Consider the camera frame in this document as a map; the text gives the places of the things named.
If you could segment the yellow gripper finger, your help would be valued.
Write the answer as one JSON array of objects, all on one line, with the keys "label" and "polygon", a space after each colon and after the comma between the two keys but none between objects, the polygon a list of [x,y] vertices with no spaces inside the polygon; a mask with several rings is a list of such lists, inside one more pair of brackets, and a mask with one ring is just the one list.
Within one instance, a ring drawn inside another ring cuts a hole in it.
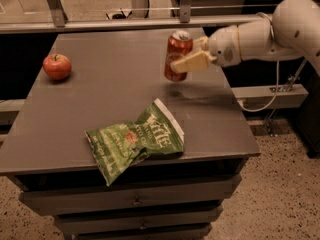
[{"label": "yellow gripper finger", "polygon": [[208,37],[203,36],[193,40],[193,49],[194,50],[208,50]]},{"label": "yellow gripper finger", "polygon": [[187,73],[206,70],[214,61],[214,57],[206,51],[189,53],[182,58],[173,61],[170,66],[175,73]]}]

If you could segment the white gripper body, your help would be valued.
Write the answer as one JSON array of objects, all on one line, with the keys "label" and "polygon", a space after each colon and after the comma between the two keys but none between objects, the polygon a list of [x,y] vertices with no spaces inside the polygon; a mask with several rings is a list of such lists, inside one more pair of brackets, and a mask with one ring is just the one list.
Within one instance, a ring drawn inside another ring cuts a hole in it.
[{"label": "white gripper body", "polygon": [[220,28],[209,37],[209,52],[216,57],[217,65],[229,67],[241,62],[238,39],[238,27],[235,25]]}]

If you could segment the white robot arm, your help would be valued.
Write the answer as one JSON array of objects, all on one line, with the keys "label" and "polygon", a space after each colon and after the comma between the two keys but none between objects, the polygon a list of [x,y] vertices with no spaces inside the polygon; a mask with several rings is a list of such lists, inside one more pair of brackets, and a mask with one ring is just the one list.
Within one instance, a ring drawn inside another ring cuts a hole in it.
[{"label": "white robot arm", "polygon": [[271,16],[198,38],[191,52],[170,66],[176,73],[185,73],[205,70],[210,64],[229,67],[247,60],[300,57],[320,74],[320,6],[313,0],[283,0]]}]

